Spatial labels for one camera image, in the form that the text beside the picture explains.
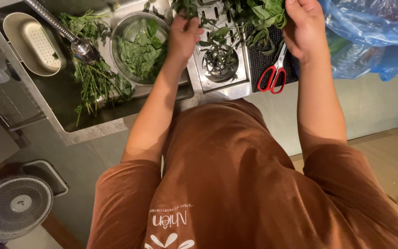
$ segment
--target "person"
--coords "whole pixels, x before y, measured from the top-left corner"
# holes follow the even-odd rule
[[[283,35],[300,68],[304,174],[243,99],[172,120],[180,74],[204,32],[197,18],[177,16],[121,163],[97,182],[89,249],[398,249],[398,213],[365,156],[347,146],[322,8],[285,8]]]

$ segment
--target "scissors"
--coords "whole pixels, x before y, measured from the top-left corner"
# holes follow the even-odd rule
[[[267,69],[265,69],[265,71],[263,71],[263,74],[260,77],[259,82],[257,82],[257,89],[259,89],[262,92],[266,92],[266,91],[270,90],[271,93],[273,93],[273,94],[282,92],[282,90],[284,89],[284,86],[285,86],[285,81],[287,80],[287,72],[285,71],[285,68],[284,68],[284,58],[285,58],[286,53],[287,53],[287,46],[284,43],[284,45],[282,46],[282,49],[280,50],[279,56],[277,57],[276,63],[274,63],[274,65],[269,66]],[[265,76],[265,74],[269,70],[271,70],[271,75],[270,75],[270,78],[268,79],[268,84],[264,89],[262,89],[260,87],[260,83],[261,83],[263,77]],[[277,79],[279,78],[280,73],[284,74],[284,82],[282,82],[282,86],[280,87],[280,90],[275,92],[274,86],[276,85],[276,82],[277,82]]]

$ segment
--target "fan grille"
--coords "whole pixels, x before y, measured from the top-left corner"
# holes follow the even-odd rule
[[[17,176],[0,181],[0,242],[27,234],[50,212],[52,192],[39,178]]]

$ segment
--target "stainless steel bowl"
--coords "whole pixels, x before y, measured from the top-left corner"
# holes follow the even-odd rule
[[[137,12],[126,15],[124,18],[119,20],[110,37],[110,56],[113,60],[114,66],[116,66],[125,79],[138,86],[153,86],[154,82],[134,75],[128,70],[127,66],[121,62],[119,59],[119,38],[133,42],[136,36],[142,34],[147,29],[148,20],[156,20],[158,22],[156,37],[158,37],[162,43],[165,42],[169,36],[169,25],[161,18],[146,12]]]

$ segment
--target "blue plastic bag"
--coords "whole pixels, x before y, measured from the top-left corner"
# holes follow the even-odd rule
[[[398,75],[398,0],[319,0],[334,78]]]

